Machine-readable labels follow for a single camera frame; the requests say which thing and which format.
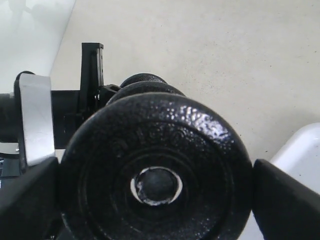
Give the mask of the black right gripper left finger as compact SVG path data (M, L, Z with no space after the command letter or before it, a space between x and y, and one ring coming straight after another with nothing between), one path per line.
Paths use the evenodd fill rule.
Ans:
M58 211L58 159L50 157L0 190L2 240L55 240L63 228Z

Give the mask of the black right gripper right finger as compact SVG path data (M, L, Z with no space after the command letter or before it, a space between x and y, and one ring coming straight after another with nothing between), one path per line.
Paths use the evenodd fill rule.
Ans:
M318 240L320 196L270 162L253 165L253 215L265 240Z

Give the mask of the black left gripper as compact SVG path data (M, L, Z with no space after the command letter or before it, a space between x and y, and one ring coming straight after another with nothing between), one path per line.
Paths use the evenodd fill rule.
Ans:
M114 84L103 85L103 49L101 43L83 42L80 89L51 91L56 149L65 149L77 129L120 90Z

